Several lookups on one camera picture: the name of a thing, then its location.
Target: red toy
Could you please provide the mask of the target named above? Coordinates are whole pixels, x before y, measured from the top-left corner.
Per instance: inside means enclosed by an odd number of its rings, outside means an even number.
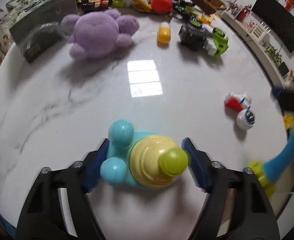
[[[150,0],[151,8],[157,13],[171,13],[174,3],[172,0]]]

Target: tv stand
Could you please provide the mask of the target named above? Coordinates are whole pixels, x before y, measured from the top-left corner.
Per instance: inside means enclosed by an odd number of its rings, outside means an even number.
[[[281,85],[285,88],[285,80],[277,69],[276,64],[271,60],[268,54],[265,53],[265,48],[258,44],[252,35],[247,31],[245,26],[235,20],[228,12],[223,11],[221,18],[243,39],[251,51],[255,54],[261,65],[263,66],[271,85]]]

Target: plush toy head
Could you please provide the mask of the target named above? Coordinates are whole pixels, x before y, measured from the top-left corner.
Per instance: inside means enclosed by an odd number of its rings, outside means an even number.
[[[83,16],[70,14],[61,22],[63,28],[73,28],[69,43],[75,59],[102,58],[116,49],[132,44],[131,36],[139,29],[138,20],[115,10],[91,12]]]

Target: green plant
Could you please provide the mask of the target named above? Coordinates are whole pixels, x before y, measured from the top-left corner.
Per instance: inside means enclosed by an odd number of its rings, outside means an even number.
[[[265,52],[271,57],[274,63],[279,66],[282,63],[282,56],[272,44],[267,44]]]

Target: red and white toy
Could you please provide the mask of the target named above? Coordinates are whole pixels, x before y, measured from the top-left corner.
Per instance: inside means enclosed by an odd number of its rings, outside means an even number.
[[[226,107],[240,112],[248,109],[252,103],[252,98],[247,92],[229,93],[224,101]]]

